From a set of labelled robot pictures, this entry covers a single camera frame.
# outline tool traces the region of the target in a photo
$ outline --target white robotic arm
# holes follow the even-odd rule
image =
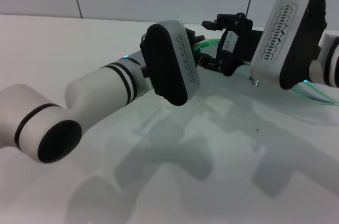
[[[325,0],[277,0],[264,31],[252,30],[244,13],[219,14],[202,23],[208,30],[226,29],[214,57],[194,46],[204,37],[179,21],[154,24],[141,40],[141,51],[71,82],[67,109],[25,85],[2,90],[0,139],[38,162],[58,161],[91,126],[152,88],[183,105],[200,85],[198,64],[231,76],[251,63],[256,85],[286,90],[304,80],[339,87],[339,37],[323,35],[325,7]]]
[[[26,85],[0,92],[0,138],[36,161],[51,163],[70,153],[93,125],[151,89],[141,51],[69,83],[67,109]]]

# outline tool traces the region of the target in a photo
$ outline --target green cable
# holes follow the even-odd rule
[[[298,94],[303,99],[305,99],[306,101],[312,102],[312,103],[314,103],[316,105],[319,105],[319,106],[338,106],[337,104],[327,104],[327,103],[322,103],[322,102],[318,102],[318,101],[312,100],[311,98],[308,98],[307,96],[303,95],[301,92],[299,92],[296,89],[291,89],[291,90],[293,92],[295,92],[296,94]]]
[[[332,102],[334,102],[334,103],[339,104],[338,101],[332,99],[331,97],[329,97],[327,94],[325,94],[325,93],[323,93],[322,91],[320,91],[318,88],[316,88],[316,87],[315,87],[314,85],[312,85],[311,83],[309,83],[309,82],[305,82],[305,83],[306,83],[306,85],[307,85],[308,87],[310,87],[311,89],[313,89],[314,91],[316,91],[316,92],[319,93],[320,95],[324,96],[325,98],[328,98],[330,101],[332,101]]]
[[[194,51],[197,51],[200,48],[205,48],[211,45],[215,45],[215,44],[218,44],[219,42],[220,42],[220,39],[210,39],[210,40],[202,41],[202,42],[195,44],[193,49]]]

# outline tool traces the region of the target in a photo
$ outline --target black joint cap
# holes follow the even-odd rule
[[[200,35],[200,36],[196,36],[195,37],[196,43],[205,40],[205,36],[204,35]]]
[[[246,15],[242,12],[237,13],[236,16],[237,16],[238,19],[245,19],[246,18]]]
[[[193,30],[191,30],[191,29],[188,29],[188,28],[185,28],[186,29],[186,33],[187,33],[187,35],[195,35],[195,32],[193,31]]]
[[[142,75],[144,76],[144,78],[150,77],[149,71],[147,70],[146,66],[141,68],[141,72],[142,72]]]
[[[188,94],[171,35],[166,27],[160,24],[151,25],[140,48],[154,92],[173,105],[185,104]]]
[[[66,120],[57,123],[43,136],[38,157],[43,163],[53,163],[68,155],[78,145],[82,129],[76,121]]]
[[[215,31],[216,30],[215,25],[211,21],[202,21],[201,25],[204,28],[206,28],[207,30],[210,30],[210,31]]]

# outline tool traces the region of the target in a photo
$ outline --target ventilation slots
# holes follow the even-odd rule
[[[285,5],[280,8],[261,54],[261,59],[271,61],[277,57],[295,12],[296,9],[293,5]]]
[[[181,50],[181,56],[183,58],[183,62],[185,64],[187,79],[190,84],[194,84],[195,79],[197,77],[195,74],[195,64],[193,62],[193,57],[189,53],[184,35],[181,34],[178,36],[178,43],[179,43],[179,47]]]

